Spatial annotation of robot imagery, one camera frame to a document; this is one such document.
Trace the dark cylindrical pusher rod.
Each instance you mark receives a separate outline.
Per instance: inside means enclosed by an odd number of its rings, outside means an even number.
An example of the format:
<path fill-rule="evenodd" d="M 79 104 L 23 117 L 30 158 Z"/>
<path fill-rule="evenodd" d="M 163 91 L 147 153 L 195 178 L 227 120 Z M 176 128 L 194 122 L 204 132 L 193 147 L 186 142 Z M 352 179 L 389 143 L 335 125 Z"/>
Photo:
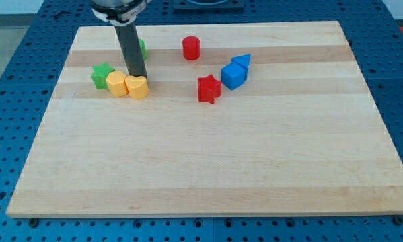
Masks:
<path fill-rule="evenodd" d="M 147 77 L 147 69 L 141 51 L 136 25 L 115 26 L 116 35 L 129 75 Z"/>

